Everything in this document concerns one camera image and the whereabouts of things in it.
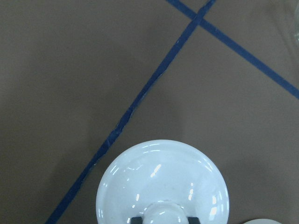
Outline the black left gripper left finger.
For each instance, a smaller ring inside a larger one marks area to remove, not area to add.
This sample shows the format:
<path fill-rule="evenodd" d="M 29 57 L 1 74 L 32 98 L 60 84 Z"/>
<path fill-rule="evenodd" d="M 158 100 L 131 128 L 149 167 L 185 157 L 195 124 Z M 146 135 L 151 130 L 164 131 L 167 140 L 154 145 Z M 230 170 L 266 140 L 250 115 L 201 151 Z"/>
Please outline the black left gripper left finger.
<path fill-rule="evenodd" d="M 143 219 L 142 217 L 132 217 L 130 220 L 130 224 L 142 224 Z"/>

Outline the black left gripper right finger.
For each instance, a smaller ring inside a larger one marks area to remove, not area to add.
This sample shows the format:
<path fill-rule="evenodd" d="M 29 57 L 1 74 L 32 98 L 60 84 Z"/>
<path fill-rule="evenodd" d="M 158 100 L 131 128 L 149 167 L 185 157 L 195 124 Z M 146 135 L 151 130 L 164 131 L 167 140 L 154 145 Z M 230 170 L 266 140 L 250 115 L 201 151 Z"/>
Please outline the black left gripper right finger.
<path fill-rule="evenodd" d="M 188 223 L 189 224 L 199 224 L 199 218 L 198 217 L 188 217 Z"/>

